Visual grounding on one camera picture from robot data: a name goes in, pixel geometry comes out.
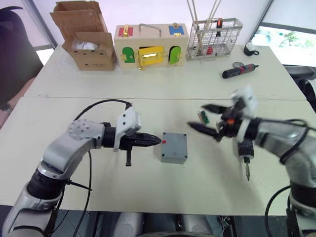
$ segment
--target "wire rack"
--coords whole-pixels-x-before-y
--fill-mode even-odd
[[[217,56],[230,55],[242,23],[236,18],[221,19],[222,28],[216,28],[218,20],[219,18],[212,19],[207,29],[204,29],[207,21],[192,24],[188,44],[190,59],[215,59]]]

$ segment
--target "open cardboard box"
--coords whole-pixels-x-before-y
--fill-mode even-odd
[[[107,33],[96,1],[57,2],[51,16],[63,37],[63,48],[73,57],[80,70],[113,71],[115,51],[111,33]],[[97,50],[72,49],[75,40],[99,45]]]
[[[72,49],[75,40],[99,45],[97,50]],[[76,39],[67,40],[63,48],[74,58],[80,70],[113,71],[116,56],[112,35],[106,32],[76,32]]]

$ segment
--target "white table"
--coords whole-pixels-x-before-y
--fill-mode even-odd
[[[251,85],[259,99],[305,100],[270,48],[260,46],[258,56],[246,56],[236,45],[231,57],[190,61],[183,67],[122,69],[113,72],[80,71],[61,47],[52,54],[26,96],[129,99],[229,99],[237,87]],[[223,79],[235,61],[260,65],[254,72]]]
[[[63,134],[69,123],[96,99],[22,98],[0,132],[0,204],[13,205],[29,181],[45,148]],[[125,167],[125,152],[92,151],[93,174],[89,210],[136,211],[223,215],[263,215],[269,198],[289,183],[284,166],[268,152],[256,148],[250,164],[250,182],[244,165],[232,152],[230,139],[216,143],[187,126],[197,120],[206,103],[229,105],[218,100],[130,100],[141,113],[142,132],[188,135],[188,160],[183,164],[161,163],[161,145],[133,148],[132,166]],[[123,105],[106,103],[84,118],[115,125]],[[260,101],[257,116],[302,118],[316,126],[316,116],[306,101]],[[88,159],[84,157],[72,180],[88,184]],[[287,194],[278,197],[271,215],[284,215]],[[86,191],[66,187],[62,208],[83,209]]]

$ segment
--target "metal handle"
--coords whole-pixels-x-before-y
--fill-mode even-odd
[[[138,25],[138,30],[139,30],[139,31],[140,31],[140,27],[141,27],[141,26],[146,26],[146,27],[150,27],[150,28],[159,30],[159,36],[161,37],[161,29],[160,29],[159,27],[140,23],[140,24]]]

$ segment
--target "green door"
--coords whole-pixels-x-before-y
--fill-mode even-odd
[[[179,46],[173,46],[170,48],[169,53],[169,63],[170,65],[179,62],[180,60],[181,48]]]
[[[134,50],[130,47],[123,48],[123,59],[125,63],[135,63]]]

